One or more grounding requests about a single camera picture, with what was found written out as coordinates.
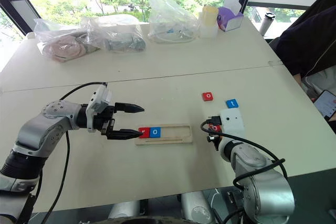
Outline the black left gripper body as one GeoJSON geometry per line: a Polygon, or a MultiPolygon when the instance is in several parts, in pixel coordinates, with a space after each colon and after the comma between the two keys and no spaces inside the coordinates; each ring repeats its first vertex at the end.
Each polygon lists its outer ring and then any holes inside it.
{"type": "Polygon", "coordinates": [[[114,106],[108,105],[102,112],[93,117],[93,128],[105,136],[108,140],[113,137],[114,106]]]}

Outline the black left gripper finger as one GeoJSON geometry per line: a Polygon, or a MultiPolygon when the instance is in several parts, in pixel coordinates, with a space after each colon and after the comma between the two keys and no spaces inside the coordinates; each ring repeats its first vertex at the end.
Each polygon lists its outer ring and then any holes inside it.
{"type": "Polygon", "coordinates": [[[116,102],[114,104],[114,113],[117,113],[118,111],[125,113],[139,113],[144,112],[144,108],[136,104],[116,102]]]}
{"type": "Polygon", "coordinates": [[[112,130],[107,134],[108,140],[129,140],[142,136],[142,133],[132,129],[112,130]]]}

